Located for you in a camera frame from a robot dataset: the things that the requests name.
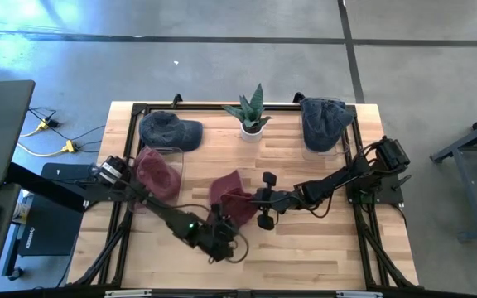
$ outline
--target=wooden table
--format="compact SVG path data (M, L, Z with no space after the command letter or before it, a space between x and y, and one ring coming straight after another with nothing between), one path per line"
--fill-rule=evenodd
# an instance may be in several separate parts
M122 156L132 105L132 102L112 103L98 162L109 155ZM378 106L357 104L356 109L364 145L377 141L383 135ZM200 148L187 152L184 157L184 181L178 204L207 205L210 183L235 169L239 169L245 187L254 192L264 187L264 171L277 175L276 190L290 190L296 183L323 178L345 165L343 154L318 156L302 148L301 114L296 111L265 112L273 119L265 127L260 143L254 144L240 138L238 120L224 111L175 113L181 119L200 121L204 125ZM353 134L349 134L353 145ZM133 155L138 139L136 133ZM343 152L341 144L336 150ZM325 207L326 204L317 213L321 214ZM84 214L69 281L82 276L104 246L111 208L111 203L100 203ZM206 217L201 209L191 211ZM384 249L407 279L417 284L402 216L388 205L378 205L377 215ZM136 214L123 287L364 289L354 214L346 202L345 190L335 192L330 213L324 219L305 211L289 211L280 217L272 231L260 229L255 218L241 231L250 243L246 260L239 264L222 261L210 265L204 253L172 236L154 214ZM243 249L239 239L235 257L242 256ZM372 253L370 257L373 276L379 281L376 259ZM116 260L117 251L114 251L110 278Z

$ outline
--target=maroon cloth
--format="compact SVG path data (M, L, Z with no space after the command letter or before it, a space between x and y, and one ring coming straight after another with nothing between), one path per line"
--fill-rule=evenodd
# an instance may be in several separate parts
M213 181L210 203L222 204L222 215L229 215L237 228L247 223L257 213L257 206L249 203L253 195L244 192L238 171ZM212 222L212 215L207 218Z
M234 189L223 194L222 214L231 216L237 228L247 223L256 213L257 206L249 203L253 195L243 192L241 189Z
M211 204L220 203L220 197L230 190L242 189L242 181L238 171L218 178L209 187L209 200Z
M133 168L137 180L156 198L162 201L177 198L181 187L180 173L167 165L156 149L144 147L135 159Z

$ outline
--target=yellow wire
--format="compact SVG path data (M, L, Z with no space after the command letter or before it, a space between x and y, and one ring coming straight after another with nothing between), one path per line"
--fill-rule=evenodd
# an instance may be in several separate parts
M40 128L38 127L34 132L30 132L30 133L27 133L27 134L24 134L24 135L20 135L20 137L30 137L30 136L32 136L33 134L35 134L39 131L40 131Z
M57 151L57 152L52 152L52 153L47 153L47 154L39 154L39 153L35 153L33 151L30 151L29 149L27 149L25 146L23 146L22 144L18 143L17 144L21 149L25 150L27 153L33 155L33 156L38 156L38 157L49 157L49 156L55 156L55 155L58 155L58 154L61 154L61 153L64 153L65 151L62 149L60 151Z

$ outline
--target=potted plant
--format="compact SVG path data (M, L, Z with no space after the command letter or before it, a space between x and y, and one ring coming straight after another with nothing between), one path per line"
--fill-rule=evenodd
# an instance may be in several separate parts
M257 86L251 100L248 102L244 95L239 96L240 107L234 108L224 105L222 108L235 116L241 123L240 136L246 142L259 142L263 136L264 125L271 119L270 116L261 118L263 115L263 87Z

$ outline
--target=blue baseball cap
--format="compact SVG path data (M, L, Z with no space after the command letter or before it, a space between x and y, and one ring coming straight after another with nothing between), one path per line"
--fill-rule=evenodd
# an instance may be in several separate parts
M339 99L309 99L301 102L303 138L311 151L325 152L336 145L354 115Z
M202 141L202 123L180 120L174 113L149 113L139 123L139 136L150 147L176 147L193 151Z

